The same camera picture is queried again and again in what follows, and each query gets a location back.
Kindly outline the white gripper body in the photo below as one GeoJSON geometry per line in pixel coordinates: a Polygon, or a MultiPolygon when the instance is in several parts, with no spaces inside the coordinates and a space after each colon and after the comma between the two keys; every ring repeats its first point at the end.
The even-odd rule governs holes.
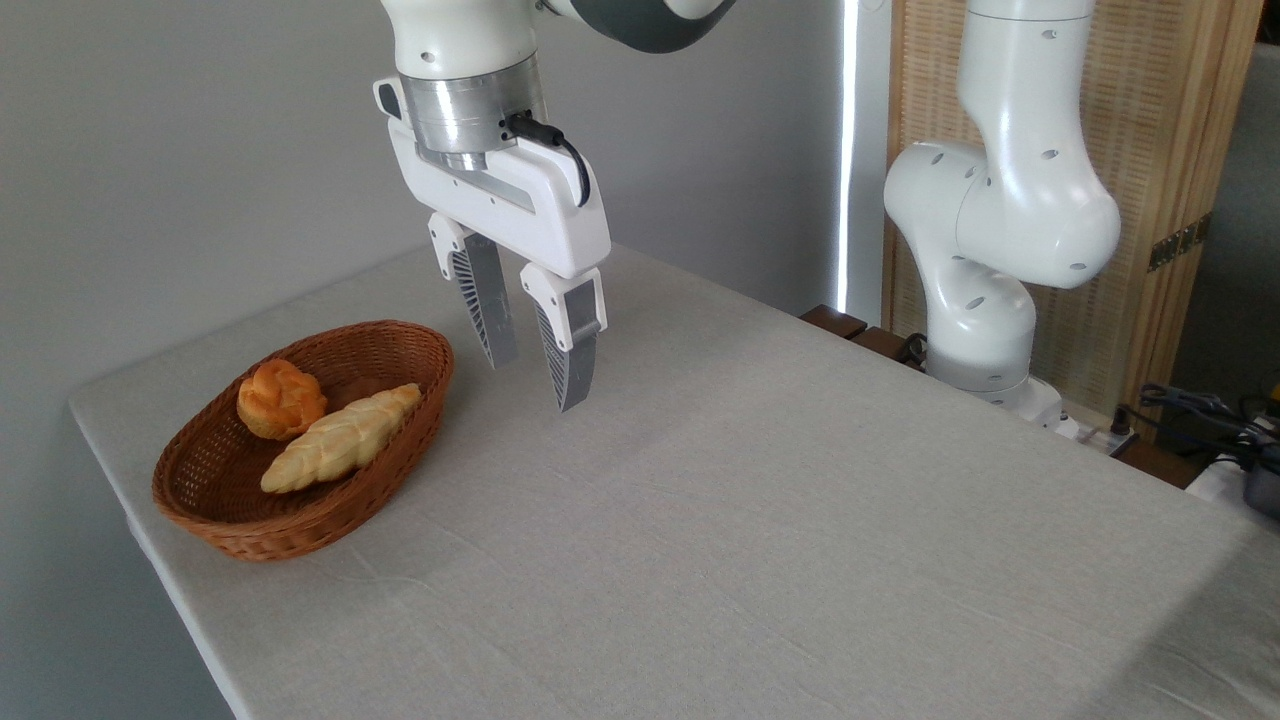
{"type": "Polygon", "coordinates": [[[439,152],[419,151],[399,79],[376,81],[374,97],[419,202],[566,279],[607,259],[612,243],[602,193],[593,188],[579,205],[579,165],[563,149],[518,138],[486,152],[480,170],[454,169],[439,152]]]}

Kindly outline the gripper finger white and grey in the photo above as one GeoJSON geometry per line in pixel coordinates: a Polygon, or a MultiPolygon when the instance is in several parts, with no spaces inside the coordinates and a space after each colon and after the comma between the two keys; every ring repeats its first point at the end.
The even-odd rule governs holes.
{"type": "Polygon", "coordinates": [[[460,288],[486,360],[493,368],[512,363],[518,347],[497,243],[440,211],[428,228],[440,273],[460,288]]]}
{"type": "Polygon", "coordinates": [[[534,301],[556,402],[566,413],[590,392],[598,336],[608,327],[602,274],[593,268],[567,281],[529,263],[520,281],[534,301]]]}

